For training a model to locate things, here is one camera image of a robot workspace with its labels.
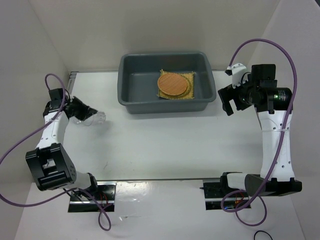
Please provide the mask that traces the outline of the round orange woven plate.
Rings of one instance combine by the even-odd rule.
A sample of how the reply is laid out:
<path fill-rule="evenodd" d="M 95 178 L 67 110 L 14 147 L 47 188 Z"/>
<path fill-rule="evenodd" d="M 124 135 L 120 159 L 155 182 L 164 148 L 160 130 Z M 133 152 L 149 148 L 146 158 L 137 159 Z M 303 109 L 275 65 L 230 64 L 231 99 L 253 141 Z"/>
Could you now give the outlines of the round orange woven plate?
<path fill-rule="evenodd" d="M 179 74 L 168 73 L 159 77 L 157 86 L 164 94 L 178 96 L 187 90 L 188 81 Z"/>

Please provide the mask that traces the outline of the clear plastic cup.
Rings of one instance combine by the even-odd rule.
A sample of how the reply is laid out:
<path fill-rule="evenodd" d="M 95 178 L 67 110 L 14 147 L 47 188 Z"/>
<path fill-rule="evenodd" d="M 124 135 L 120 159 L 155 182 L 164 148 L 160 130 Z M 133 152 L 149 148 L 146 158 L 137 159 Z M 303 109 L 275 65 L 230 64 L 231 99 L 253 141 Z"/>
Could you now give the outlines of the clear plastic cup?
<path fill-rule="evenodd" d="M 98 111 L 96 114 L 90 116 L 86 120 L 79 120 L 77 118 L 73 118 L 72 122 L 76 125 L 83 125 L 83 126 L 96 126 L 106 122 L 106 115 L 102 111 Z"/>

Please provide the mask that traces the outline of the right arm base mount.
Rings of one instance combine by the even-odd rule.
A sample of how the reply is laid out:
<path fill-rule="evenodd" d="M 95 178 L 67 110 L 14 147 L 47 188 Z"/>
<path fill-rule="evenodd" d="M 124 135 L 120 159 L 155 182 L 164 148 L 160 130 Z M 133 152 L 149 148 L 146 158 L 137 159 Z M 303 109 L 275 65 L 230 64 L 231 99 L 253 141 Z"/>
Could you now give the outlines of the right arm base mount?
<path fill-rule="evenodd" d="M 200 187 L 204 193 L 205 209 L 210 210 L 221 210 L 221 201 L 223 197 L 233 192 L 235 189 L 227 188 L 221 185 L 219 178 L 213 178 L 203 180 L 203 186 Z M 236 193 L 226 198 L 223 207 L 225 210 L 235 209 L 242 204 L 245 204 L 249 200 L 249 196 L 246 193 Z"/>

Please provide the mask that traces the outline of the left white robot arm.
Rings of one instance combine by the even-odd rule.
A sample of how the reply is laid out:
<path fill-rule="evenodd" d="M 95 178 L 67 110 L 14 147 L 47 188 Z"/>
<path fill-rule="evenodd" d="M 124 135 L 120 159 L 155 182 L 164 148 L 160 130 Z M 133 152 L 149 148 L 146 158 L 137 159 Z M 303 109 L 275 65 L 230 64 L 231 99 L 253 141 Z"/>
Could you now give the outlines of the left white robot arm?
<path fill-rule="evenodd" d="M 88 200 L 94 200 L 100 193 L 96 178 L 89 172 L 76 170 L 63 142 L 70 118 L 85 121 L 98 111 L 75 96 L 59 111 L 61 103 L 57 99 L 46 104 L 43 112 L 46 127 L 35 149 L 25 154 L 25 160 L 40 191 L 76 188 Z"/>

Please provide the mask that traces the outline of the square bamboo mat tray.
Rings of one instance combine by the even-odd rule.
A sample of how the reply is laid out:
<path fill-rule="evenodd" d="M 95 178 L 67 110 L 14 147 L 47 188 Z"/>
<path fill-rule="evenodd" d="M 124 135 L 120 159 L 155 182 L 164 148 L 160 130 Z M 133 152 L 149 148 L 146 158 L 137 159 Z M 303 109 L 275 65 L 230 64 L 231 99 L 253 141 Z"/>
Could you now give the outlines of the square bamboo mat tray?
<path fill-rule="evenodd" d="M 167 100 L 193 99 L 194 74 L 194 72 L 168 72 L 161 69 L 157 80 L 157 96 Z"/>

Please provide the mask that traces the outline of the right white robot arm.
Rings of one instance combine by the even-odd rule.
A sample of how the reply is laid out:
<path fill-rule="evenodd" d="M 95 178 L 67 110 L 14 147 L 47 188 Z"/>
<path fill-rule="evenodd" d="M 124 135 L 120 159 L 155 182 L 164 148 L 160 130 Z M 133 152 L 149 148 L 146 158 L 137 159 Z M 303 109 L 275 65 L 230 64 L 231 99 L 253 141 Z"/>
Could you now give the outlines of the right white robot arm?
<path fill-rule="evenodd" d="M 231 196 L 236 190 L 249 196 L 286 196 L 302 191 L 302 182 L 296 180 L 290 152 L 290 124 L 292 111 L 288 106 L 292 91 L 287 87 L 254 87 L 247 83 L 228 85 L 218 91 L 222 108 L 233 114 L 230 101 L 237 110 L 254 106 L 262 131 L 262 167 L 259 174 L 225 172 L 220 178 L 220 193 Z"/>

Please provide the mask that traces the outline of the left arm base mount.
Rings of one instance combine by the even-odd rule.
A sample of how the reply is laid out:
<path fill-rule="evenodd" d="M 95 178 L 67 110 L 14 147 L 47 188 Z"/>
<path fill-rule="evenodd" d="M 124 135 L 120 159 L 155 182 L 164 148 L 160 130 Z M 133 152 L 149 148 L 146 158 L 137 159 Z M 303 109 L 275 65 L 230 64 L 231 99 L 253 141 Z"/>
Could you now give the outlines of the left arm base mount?
<path fill-rule="evenodd" d="M 106 211 L 114 212 L 115 210 L 115 198 L 116 198 L 116 187 L 115 181 L 98 181 L 97 190 L 90 192 L 94 200 Z M 86 193 L 80 192 L 79 190 L 72 191 L 69 194 L 69 213 L 93 213 L 99 212 L 100 208 Z"/>

